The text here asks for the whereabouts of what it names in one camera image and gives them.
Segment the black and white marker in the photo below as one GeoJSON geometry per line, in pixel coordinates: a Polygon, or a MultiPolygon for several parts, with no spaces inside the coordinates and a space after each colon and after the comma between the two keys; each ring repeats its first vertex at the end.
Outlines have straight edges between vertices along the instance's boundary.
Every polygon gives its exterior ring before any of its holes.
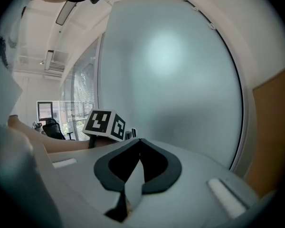
{"type": "Polygon", "coordinates": [[[123,141],[125,121],[114,110],[92,109],[82,132],[88,136],[99,135],[123,141]]]}

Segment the ceiling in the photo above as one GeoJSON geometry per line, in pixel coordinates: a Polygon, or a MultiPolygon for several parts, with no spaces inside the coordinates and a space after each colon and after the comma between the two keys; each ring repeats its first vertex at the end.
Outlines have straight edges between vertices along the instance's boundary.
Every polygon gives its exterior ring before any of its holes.
{"type": "MultiPolygon", "coordinates": [[[[56,19],[64,3],[32,1],[20,28],[15,70],[61,76],[62,80],[82,53],[105,31],[112,5],[119,0],[78,3],[63,26],[56,19]],[[40,62],[48,50],[66,69],[45,71],[40,62]]],[[[285,27],[267,0],[190,0],[215,24],[243,71],[255,87],[285,67],[285,27]]]]}
{"type": "Polygon", "coordinates": [[[47,51],[54,50],[54,63],[66,65],[80,36],[107,17],[116,1],[119,0],[100,0],[96,5],[88,0],[78,3],[63,26],[56,24],[56,19],[64,3],[31,1],[21,21],[15,70],[61,76],[61,72],[46,71],[40,64],[47,51]]]}

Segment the office chair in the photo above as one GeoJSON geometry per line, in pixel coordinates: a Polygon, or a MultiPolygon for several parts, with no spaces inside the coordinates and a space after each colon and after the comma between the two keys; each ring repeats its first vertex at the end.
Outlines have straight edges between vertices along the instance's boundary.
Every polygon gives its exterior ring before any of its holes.
{"type": "MultiPolygon", "coordinates": [[[[49,118],[46,120],[46,124],[43,126],[43,130],[45,131],[47,136],[50,138],[61,139],[61,140],[66,139],[60,130],[59,123],[57,123],[56,120],[53,118],[49,118]]],[[[71,133],[73,132],[67,133],[70,138],[69,140],[74,140],[74,139],[71,139],[71,133]]]]}

